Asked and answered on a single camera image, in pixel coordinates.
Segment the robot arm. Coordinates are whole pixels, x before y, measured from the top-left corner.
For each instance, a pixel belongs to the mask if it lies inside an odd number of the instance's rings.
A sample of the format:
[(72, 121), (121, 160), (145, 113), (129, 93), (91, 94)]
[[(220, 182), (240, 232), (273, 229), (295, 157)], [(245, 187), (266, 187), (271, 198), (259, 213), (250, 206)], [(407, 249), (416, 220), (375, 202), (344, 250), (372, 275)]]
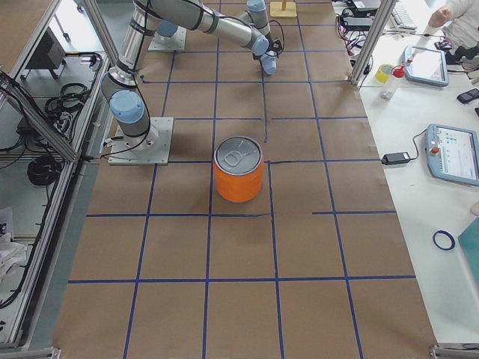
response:
[(283, 46), (272, 38), (264, 1), (247, 1), (246, 9), (236, 16), (219, 13), (202, 1), (135, 1), (134, 5), (118, 59), (101, 84), (128, 152), (147, 151), (159, 137), (136, 81), (159, 25), (168, 23), (230, 41), (250, 50), (266, 74), (276, 71)]
[(174, 35), (177, 33), (178, 25), (167, 20), (160, 21), (153, 41), (158, 44), (166, 44), (172, 41)]

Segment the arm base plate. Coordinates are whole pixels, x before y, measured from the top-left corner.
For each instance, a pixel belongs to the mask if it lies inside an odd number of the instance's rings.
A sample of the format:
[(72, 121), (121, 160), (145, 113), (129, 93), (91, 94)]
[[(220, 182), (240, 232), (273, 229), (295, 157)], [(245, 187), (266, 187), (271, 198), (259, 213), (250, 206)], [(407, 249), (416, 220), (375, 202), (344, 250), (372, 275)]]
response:
[(115, 135), (123, 139), (113, 142), (113, 154), (108, 157), (108, 163), (110, 165), (167, 165), (173, 128), (173, 117), (152, 117), (147, 139), (135, 147), (141, 142), (142, 137), (138, 139), (125, 137), (122, 129), (117, 126)]
[(150, 52), (183, 52), (186, 45), (186, 34), (186, 29), (181, 27), (170, 37), (162, 36), (156, 31), (148, 50)]

